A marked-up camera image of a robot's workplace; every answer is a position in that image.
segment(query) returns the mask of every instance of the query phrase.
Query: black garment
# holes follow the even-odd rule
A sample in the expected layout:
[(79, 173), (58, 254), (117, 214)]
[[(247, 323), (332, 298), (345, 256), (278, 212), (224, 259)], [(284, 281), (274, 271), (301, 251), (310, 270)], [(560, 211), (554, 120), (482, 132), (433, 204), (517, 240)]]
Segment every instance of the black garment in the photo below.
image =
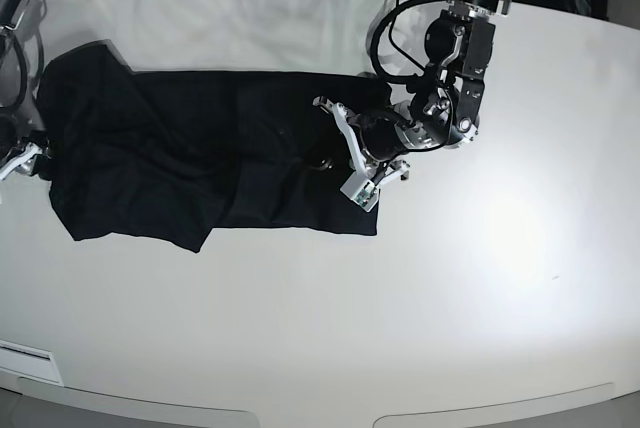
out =
[(51, 203), (77, 241), (121, 233), (198, 252), (216, 227), (376, 234), (377, 210), (365, 213), (340, 192), (352, 173), (346, 160), (318, 172), (304, 157), (336, 130), (313, 99), (355, 111), (385, 106), (390, 89), (379, 80), (136, 74), (100, 44), (53, 61), (40, 86)]

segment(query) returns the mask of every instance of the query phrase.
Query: table surface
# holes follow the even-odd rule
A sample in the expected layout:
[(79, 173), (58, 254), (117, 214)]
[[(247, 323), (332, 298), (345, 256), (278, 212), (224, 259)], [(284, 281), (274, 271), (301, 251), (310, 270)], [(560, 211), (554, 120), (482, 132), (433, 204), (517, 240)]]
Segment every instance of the table surface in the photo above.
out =
[[(134, 70), (359, 74), (393, 1), (46, 0), (40, 31), (47, 60), (108, 39)], [(419, 51), (440, 8), (398, 38)], [(640, 32), (520, 5), (495, 23), (480, 136), (412, 156), (376, 238), (219, 230), (197, 256), (74, 243), (47, 184), (13, 176), (0, 339), (52, 351), (69, 387), (264, 428), (640, 389)]]

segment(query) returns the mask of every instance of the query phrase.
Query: black fabric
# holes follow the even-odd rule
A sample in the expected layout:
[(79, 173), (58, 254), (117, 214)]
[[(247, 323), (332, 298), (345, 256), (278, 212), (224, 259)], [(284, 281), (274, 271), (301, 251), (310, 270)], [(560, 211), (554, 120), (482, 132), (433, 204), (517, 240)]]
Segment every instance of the black fabric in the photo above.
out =
[(49, 64), (38, 93), (52, 206), (75, 240), (120, 233), (194, 252), (213, 228), (375, 235), (377, 209), (340, 192), (347, 163), (304, 162), (335, 131), (312, 106), (320, 95), (361, 111), (390, 89), (308, 73), (132, 73), (103, 44), (75, 50)]

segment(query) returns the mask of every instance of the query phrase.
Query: black cloth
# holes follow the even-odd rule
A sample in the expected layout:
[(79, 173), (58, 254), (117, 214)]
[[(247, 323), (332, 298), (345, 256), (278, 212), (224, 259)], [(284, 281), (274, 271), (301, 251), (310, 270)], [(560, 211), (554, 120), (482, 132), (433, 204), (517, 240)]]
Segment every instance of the black cloth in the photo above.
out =
[(309, 73), (133, 73), (104, 44), (67, 53), (38, 92), (53, 209), (75, 240), (120, 233), (194, 252), (213, 228), (373, 236), (377, 210), (340, 192), (348, 164), (304, 161), (336, 129), (312, 106), (321, 95), (362, 111), (387, 105), (390, 88)]

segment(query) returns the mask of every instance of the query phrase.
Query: white table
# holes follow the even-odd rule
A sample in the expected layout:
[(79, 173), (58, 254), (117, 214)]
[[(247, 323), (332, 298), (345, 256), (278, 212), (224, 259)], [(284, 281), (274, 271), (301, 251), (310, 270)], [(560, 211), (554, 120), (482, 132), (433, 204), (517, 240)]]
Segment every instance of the white table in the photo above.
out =
[[(41, 32), (49, 60), (110, 39), (135, 70), (358, 74), (384, 2), (47, 0)], [(438, 10), (398, 27), (419, 46)], [(377, 238), (74, 243), (47, 185), (12, 177), (0, 339), (53, 351), (67, 386), (264, 428), (640, 389), (640, 32), (518, 5), (495, 22), (481, 136), (413, 156)]]

